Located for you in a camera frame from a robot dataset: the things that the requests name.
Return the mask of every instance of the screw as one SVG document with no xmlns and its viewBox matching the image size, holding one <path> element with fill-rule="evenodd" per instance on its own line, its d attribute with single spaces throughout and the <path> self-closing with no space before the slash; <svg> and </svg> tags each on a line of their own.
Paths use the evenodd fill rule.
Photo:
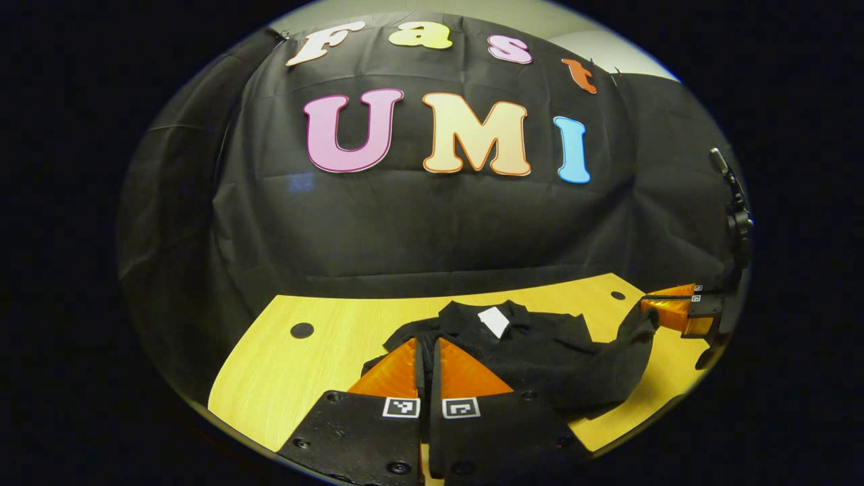
<svg viewBox="0 0 864 486">
<path fill-rule="evenodd" d="M 393 474 L 408 474 L 411 472 L 411 466 L 406 463 L 390 463 L 387 464 L 387 470 Z"/>
</svg>

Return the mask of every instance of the black cloth backdrop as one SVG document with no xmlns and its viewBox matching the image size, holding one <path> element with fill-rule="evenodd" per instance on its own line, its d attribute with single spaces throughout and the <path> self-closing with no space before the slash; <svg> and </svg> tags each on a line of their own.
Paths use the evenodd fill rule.
<svg viewBox="0 0 864 486">
<path fill-rule="evenodd" d="M 727 186 L 708 163 L 721 131 L 686 88 L 609 74 L 498 24 L 430 13 L 358 17 L 314 61 L 286 67 L 303 26 L 266 29 L 220 56 L 170 100 L 131 163 L 119 213 L 120 278 L 144 347 L 179 392 L 206 404 L 231 349 L 277 294 L 423 297 L 502 291 L 614 272 L 644 291 L 718 285 L 731 269 Z M 388 42 L 403 22 L 440 22 L 453 46 Z M 533 62 L 492 57 L 489 35 L 516 37 Z M 583 92 L 562 58 L 588 68 Z M 313 99 L 342 94 L 344 149 L 366 140 L 362 93 L 397 88 L 391 147 L 359 173 L 308 159 Z M 432 92 L 464 97 L 480 119 L 524 106 L 525 177 L 432 174 Z M 555 116 L 583 123 L 592 180 L 565 182 Z M 457 155 L 465 159 L 457 145 Z"/>
</svg>

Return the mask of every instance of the yellow letter a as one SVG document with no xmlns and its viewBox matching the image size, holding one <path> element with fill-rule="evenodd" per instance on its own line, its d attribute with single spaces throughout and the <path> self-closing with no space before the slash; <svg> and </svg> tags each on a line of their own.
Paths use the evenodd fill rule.
<svg viewBox="0 0 864 486">
<path fill-rule="evenodd" d="M 446 49 L 453 45 L 448 39 L 450 29 L 436 22 L 406 22 L 399 31 L 390 36 L 390 42 L 398 46 L 425 46 Z"/>
</svg>

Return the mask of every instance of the black t-shirt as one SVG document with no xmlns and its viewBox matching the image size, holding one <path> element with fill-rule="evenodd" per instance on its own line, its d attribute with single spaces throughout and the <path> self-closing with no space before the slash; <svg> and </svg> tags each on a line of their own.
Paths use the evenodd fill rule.
<svg viewBox="0 0 864 486">
<path fill-rule="evenodd" d="M 451 302 L 438 317 L 407 323 L 384 343 L 388 352 L 415 337 L 431 384 L 435 341 L 459 346 L 514 389 L 544 393 L 561 412 L 582 412 L 626 400 L 651 355 L 656 311 L 634 306 L 612 342 L 594 342 L 582 315 L 529 312 L 507 301 L 496 305 L 510 322 L 498 339 L 478 314 L 490 306 Z M 365 374 L 383 356 L 363 366 Z"/>
</svg>

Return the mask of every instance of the wooden table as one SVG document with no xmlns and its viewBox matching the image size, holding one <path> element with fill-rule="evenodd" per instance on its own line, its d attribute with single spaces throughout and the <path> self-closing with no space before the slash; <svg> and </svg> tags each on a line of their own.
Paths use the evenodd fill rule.
<svg viewBox="0 0 864 486">
<path fill-rule="evenodd" d="M 613 298 L 613 291 L 625 299 Z M 207 407 L 245 436 L 278 451 L 322 393 L 347 390 L 360 377 L 364 362 L 386 353 L 382 344 L 393 331 L 404 323 L 437 317 L 451 301 L 491 306 L 509 299 L 530 312 L 582 314 L 594 341 L 609 342 L 644 294 L 608 273 L 455 297 L 276 296 L 228 356 Z M 311 323 L 314 333 L 304 339 L 293 337 L 290 330 L 297 323 Z M 589 450 L 600 451 L 687 393 L 704 374 L 695 370 L 695 364 L 707 348 L 701 339 L 682 339 L 679 332 L 660 328 L 645 374 L 630 398 L 595 419 L 574 420 L 570 428 Z M 436 484 L 442 480 L 429 478 L 427 472 L 427 485 Z"/>
</svg>

